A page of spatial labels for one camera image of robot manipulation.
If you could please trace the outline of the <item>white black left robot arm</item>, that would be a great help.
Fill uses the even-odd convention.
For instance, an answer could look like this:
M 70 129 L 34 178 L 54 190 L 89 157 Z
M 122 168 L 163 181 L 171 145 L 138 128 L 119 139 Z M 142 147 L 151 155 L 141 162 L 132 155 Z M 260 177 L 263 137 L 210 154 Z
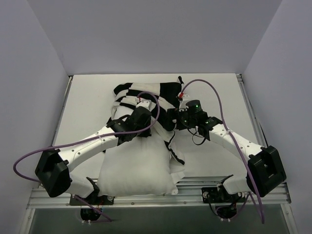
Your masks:
M 140 134 L 148 137 L 150 130 L 147 127 L 151 123 L 151 116 L 147 108 L 137 107 L 131 115 L 112 120 L 91 135 L 91 141 L 65 149 L 43 151 L 35 174 L 48 195 L 57 197 L 68 193 L 81 197 L 86 204 L 94 204 L 98 200 L 99 187 L 91 178 L 71 172 L 100 152 L 129 142 Z

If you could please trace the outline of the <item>aluminium rail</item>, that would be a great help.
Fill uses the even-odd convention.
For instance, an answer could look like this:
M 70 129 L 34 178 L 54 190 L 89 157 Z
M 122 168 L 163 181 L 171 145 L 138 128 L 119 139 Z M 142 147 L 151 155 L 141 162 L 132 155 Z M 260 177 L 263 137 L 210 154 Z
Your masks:
M 49 147 L 50 147 L 50 146 L 54 146 L 54 144 L 55 144 L 55 142 L 56 142 L 57 135 L 58 135 L 59 128 L 60 128 L 60 124 L 61 124 L 61 120 L 62 120 L 62 116 L 63 116 L 64 110 L 65 110 L 66 103 L 67 103 L 67 99 L 68 99 L 68 95 L 69 95 L 69 92 L 70 92 L 70 89 L 71 89 L 71 85 L 72 85 L 72 81 L 73 81 L 73 76 L 69 76 L 68 78 L 69 78 L 69 79 L 68 79 L 68 83 L 67 83 L 66 90 L 65 90 L 65 93 L 64 93 L 64 99 L 63 99 L 61 111 L 60 111 L 60 114 L 59 114 L 59 117 L 58 117 L 58 121 L 57 121 L 56 128 L 55 128 L 55 130 L 54 130 L 52 142 L 51 142 L 51 144 L 49 145 Z
M 252 123 L 252 127 L 253 127 L 253 130 L 254 130 L 254 133 L 255 133 L 255 136 L 256 136 L 256 139 L 257 139 L 257 142 L 263 146 L 267 146 L 267 142 L 266 142 L 266 138 L 263 134 L 263 130 L 262 130 L 262 127 L 255 115 L 255 112 L 254 112 L 254 109 L 252 107 L 252 104 L 247 96 L 247 92 L 246 92 L 246 89 L 245 89 L 245 86 L 244 86 L 244 82 L 243 82 L 243 79 L 242 79 L 242 75 L 241 74 L 236 74 L 236 78 L 237 78 L 237 81 L 238 81 L 238 84 L 239 84 L 239 87 L 240 87 L 240 90 L 241 90 L 241 93 L 243 95 L 243 98 L 244 98 L 244 101 L 245 101 L 245 105 L 247 107 L 247 111 L 248 111 L 248 114 L 249 114 L 249 117 L 251 119 L 251 123 Z
M 208 205 L 204 189 L 216 189 L 215 181 L 203 177 L 187 177 L 177 185 L 177 195 L 134 195 L 104 197 L 98 202 L 100 207 L 185 207 Z M 28 209 L 86 208 L 70 194 L 51 198 L 43 188 L 33 189 L 27 204 Z

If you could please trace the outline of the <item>aluminium left side rail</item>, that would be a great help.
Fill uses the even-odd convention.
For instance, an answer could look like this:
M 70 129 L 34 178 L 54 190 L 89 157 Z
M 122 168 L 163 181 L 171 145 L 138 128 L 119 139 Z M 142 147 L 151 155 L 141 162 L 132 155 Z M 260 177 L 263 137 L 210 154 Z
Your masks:
M 54 130 L 52 142 L 51 142 L 51 144 L 49 145 L 49 147 L 50 147 L 50 146 L 54 146 L 54 144 L 55 144 L 55 142 L 56 142 L 57 135 L 58 135 L 59 128 L 60 128 L 60 124 L 61 124 L 61 120 L 62 120 L 62 116 L 63 116 L 64 110 L 65 110 L 66 103 L 67 103 L 67 99 L 68 99 L 68 95 L 69 95 L 69 92 L 70 92 L 70 89 L 71 89 L 71 85 L 72 85 L 72 81 L 73 81 L 73 76 L 69 76 L 68 78 L 69 78 L 69 79 L 68 79 L 68 83 L 67 83 L 66 90 L 65 90 L 65 93 L 64 93 L 64 99 L 63 99 L 61 111 L 60 111 L 60 114 L 59 114 L 59 117 L 58 117 L 58 121 L 57 121 L 56 128 L 55 128 L 55 130 Z

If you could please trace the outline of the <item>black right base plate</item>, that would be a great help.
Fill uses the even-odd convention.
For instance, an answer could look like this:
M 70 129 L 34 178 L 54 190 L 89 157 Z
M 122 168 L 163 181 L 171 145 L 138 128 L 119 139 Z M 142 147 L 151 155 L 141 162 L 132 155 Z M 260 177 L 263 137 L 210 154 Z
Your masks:
M 217 187 L 203 187 L 201 188 L 202 202 L 208 204 L 218 203 L 220 201 L 220 197 L 218 194 Z

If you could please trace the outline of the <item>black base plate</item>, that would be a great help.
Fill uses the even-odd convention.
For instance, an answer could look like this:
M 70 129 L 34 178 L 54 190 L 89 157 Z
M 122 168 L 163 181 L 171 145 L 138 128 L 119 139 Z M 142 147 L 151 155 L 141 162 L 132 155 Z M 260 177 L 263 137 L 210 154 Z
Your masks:
M 203 187 L 201 188 L 202 202 L 208 204 L 218 203 L 220 201 L 220 197 L 218 194 L 217 187 Z
M 113 205 L 115 198 L 113 196 L 103 195 L 103 196 L 98 196 L 92 199 L 86 199 L 86 198 L 82 198 L 79 196 L 75 197 L 75 195 L 71 195 L 69 205 L 70 206 L 82 206 L 84 205 L 84 203 L 81 201 L 81 199 L 90 205 L 101 206 L 101 205 Z

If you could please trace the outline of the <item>aluminium right side rail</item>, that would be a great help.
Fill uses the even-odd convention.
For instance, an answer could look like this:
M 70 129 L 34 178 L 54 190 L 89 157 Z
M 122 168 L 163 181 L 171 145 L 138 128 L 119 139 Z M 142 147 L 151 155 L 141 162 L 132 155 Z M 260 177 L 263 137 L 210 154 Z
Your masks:
M 238 84 L 239 84 L 239 87 L 240 87 L 240 90 L 241 90 L 241 93 L 243 95 L 243 98 L 244 98 L 244 101 L 245 101 L 245 105 L 247 107 L 247 111 L 248 111 L 248 114 L 249 114 L 249 117 L 251 119 L 251 123 L 252 123 L 252 127 L 253 127 L 253 130 L 254 130 L 254 133 L 255 133 L 255 136 L 256 136 L 256 139 L 257 139 L 257 142 L 263 146 L 267 146 L 267 142 L 266 142 L 266 138 L 263 134 L 263 130 L 262 130 L 262 127 L 255 115 L 255 112 L 254 112 L 254 109 L 252 107 L 252 104 L 247 96 L 247 92 L 246 92 L 246 89 L 245 89 L 245 86 L 244 86 L 244 82 L 243 82 L 243 79 L 242 79 L 242 75 L 241 74 L 236 74 L 236 78 L 237 78 L 237 81 L 238 81 Z

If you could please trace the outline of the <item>aluminium front rail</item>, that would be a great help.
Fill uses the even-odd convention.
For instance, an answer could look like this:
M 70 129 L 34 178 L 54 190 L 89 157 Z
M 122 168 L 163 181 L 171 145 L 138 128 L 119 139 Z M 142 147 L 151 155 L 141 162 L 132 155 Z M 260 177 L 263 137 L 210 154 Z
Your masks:
M 187 177 L 177 185 L 177 195 L 134 195 L 104 197 L 98 202 L 100 207 L 185 207 L 208 205 L 204 189 L 216 189 L 215 181 L 203 177 Z M 33 189 L 27 204 L 28 209 L 86 208 L 70 194 L 51 198 L 43 188 Z

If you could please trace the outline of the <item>white pillow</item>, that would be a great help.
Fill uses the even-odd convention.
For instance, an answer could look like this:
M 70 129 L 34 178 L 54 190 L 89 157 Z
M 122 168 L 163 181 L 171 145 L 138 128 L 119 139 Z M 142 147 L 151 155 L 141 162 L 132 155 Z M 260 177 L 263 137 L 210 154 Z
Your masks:
M 184 177 L 184 155 L 172 142 L 174 131 L 159 123 L 151 136 L 135 137 L 106 150 L 98 176 L 99 195 L 176 195 Z

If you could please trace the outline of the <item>black white checkered pillowcase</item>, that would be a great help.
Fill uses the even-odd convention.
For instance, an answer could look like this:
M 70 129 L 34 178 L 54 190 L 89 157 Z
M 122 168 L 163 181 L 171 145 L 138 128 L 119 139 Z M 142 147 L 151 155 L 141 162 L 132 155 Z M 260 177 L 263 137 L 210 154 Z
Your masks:
M 180 165 L 185 165 L 185 157 L 173 143 L 176 136 L 176 123 L 167 113 L 168 109 L 178 108 L 180 103 L 177 96 L 184 87 L 182 77 L 174 82 L 163 83 L 123 83 L 114 89 L 115 100 L 112 105 L 111 117 L 117 119 L 125 111 L 127 115 L 135 109 L 138 98 L 152 101 L 152 120 L 159 114 L 153 129 L 161 136 L 171 157 Z

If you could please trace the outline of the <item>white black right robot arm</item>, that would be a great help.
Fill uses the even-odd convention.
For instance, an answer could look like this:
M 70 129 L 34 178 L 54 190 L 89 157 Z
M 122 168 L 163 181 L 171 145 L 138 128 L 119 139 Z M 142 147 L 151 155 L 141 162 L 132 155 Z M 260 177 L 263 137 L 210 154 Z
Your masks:
M 226 128 L 223 121 L 202 110 L 199 100 L 190 100 L 184 109 L 171 108 L 167 114 L 177 130 L 196 129 L 205 140 L 214 142 L 241 159 L 246 175 L 230 175 L 216 190 L 217 197 L 228 201 L 237 193 L 253 192 L 265 197 L 287 176 L 278 150 L 255 144 Z

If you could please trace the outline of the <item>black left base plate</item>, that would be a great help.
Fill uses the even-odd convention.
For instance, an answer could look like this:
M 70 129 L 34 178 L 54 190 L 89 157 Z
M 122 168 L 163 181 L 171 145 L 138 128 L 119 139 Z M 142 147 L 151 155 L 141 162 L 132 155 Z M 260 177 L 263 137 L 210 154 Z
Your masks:
M 113 196 L 103 195 L 103 196 L 98 196 L 92 199 L 86 199 L 86 198 L 82 198 L 79 196 L 75 197 L 75 195 L 71 195 L 69 205 L 70 206 L 82 206 L 84 205 L 84 203 L 81 201 L 81 199 L 90 205 L 101 206 L 101 205 L 113 205 L 115 198 Z

